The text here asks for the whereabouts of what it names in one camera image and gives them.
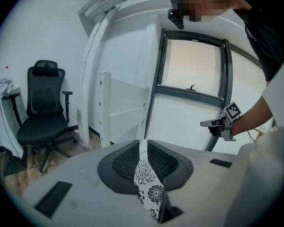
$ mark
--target chair armrest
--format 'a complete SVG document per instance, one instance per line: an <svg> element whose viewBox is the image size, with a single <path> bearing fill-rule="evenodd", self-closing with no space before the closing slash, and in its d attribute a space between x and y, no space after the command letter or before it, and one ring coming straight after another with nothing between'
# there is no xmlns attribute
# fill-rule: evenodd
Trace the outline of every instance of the chair armrest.
<svg viewBox="0 0 284 227"><path fill-rule="evenodd" d="M10 99L11 100L11 105L13 107L13 111L14 111L14 114L15 114L15 117L16 117L16 120L19 124L19 126L21 127L22 126L22 122L20 120L20 116L19 116L19 112L18 112L18 109L17 109L17 104L16 104L16 97L19 96L20 93L15 93L15 94L7 94L7 95L4 95L2 97L3 100L7 100L7 99Z"/></svg>
<svg viewBox="0 0 284 227"><path fill-rule="evenodd" d="M65 94L65 95L72 95L71 91L63 91L62 93Z"/></svg>
<svg viewBox="0 0 284 227"><path fill-rule="evenodd" d="M70 117L69 117L69 98L70 95L72 95L71 91L63 91L63 94L65 94L65 112L66 112L66 122L69 123L70 122Z"/></svg>

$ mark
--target chair headrest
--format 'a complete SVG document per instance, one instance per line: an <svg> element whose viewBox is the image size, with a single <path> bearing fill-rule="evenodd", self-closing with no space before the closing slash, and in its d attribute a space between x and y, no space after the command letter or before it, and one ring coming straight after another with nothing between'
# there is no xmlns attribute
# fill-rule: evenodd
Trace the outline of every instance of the chair headrest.
<svg viewBox="0 0 284 227"><path fill-rule="evenodd" d="M54 61L37 61L34 65L32 71L34 76L48 76L57 77L58 76L58 64Z"/></svg>

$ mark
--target black mesh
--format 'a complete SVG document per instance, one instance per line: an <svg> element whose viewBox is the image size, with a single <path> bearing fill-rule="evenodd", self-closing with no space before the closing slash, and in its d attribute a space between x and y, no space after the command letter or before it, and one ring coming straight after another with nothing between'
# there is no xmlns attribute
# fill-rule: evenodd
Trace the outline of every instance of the black mesh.
<svg viewBox="0 0 284 227"><path fill-rule="evenodd" d="M147 155L152 169L161 182L179 166L176 158L166 154L150 143L147 144Z"/></svg>
<svg viewBox="0 0 284 227"><path fill-rule="evenodd" d="M139 163L139 144L118 155L112 163L113 170L126 180L134 180L134 173Z"/></svg>
<svg viewBox="0 0 284 227"><path fill-rule="evenodd" d="M60 90L65 71L54 61L38 61L27 71L27 115L46 116L63 112Z"/></svg>

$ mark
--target chair base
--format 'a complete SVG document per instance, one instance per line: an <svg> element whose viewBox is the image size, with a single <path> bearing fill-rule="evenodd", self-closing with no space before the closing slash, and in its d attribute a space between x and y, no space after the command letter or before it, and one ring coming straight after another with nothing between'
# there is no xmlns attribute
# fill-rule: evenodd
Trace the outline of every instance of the chair base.
<svg viewBox="0 0 284 227"><path fill-rule="evenodd" d="M51 144L50 145L41 145L41 146L33 146L31 148L31 153L32 155L35 155L35 150L36 149L45 149L45 152L44 152L44 155L43 155L43 159L42 159L42 163L39 167L39 171L41 172L41 174L44 174L44 171L43 171L43 167L45 166L45 163L48 159L48 156L49 154L52 152L52 151L57 151L59 154L67 157L67 158L70 158L71 155L69 155L68 153L64 152L62 149L60 149L58 147L58 145L60 144L63 144L67 141L70 141L72 140L74 143L77 143L77 140L74 138L74 137L69 137L69 138L66 138L66 139L59 139L59 140L53 140L51 141Z"/></svg>
<svg viewBox="0 0 284 227"><path fill-rule="evenodd" d="M27 147L23 147L22 158L13 156L11 151L7 150L4 158L3 175L8 176L27 169Z"/></svg>

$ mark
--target person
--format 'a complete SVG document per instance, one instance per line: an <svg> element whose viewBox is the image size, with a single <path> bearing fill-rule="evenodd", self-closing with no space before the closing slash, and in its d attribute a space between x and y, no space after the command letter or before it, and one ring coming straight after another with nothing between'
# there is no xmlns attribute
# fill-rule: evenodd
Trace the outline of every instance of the person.
<svg viewBox="0 0 284 227"><path fill-rule="evenodd" d="M202 22L232 9L245 23L247 38L262 66L266 85L284 62L284 0L170 0L174 10ZM263 97L233 122L233 136L272 118Z"/></svg>

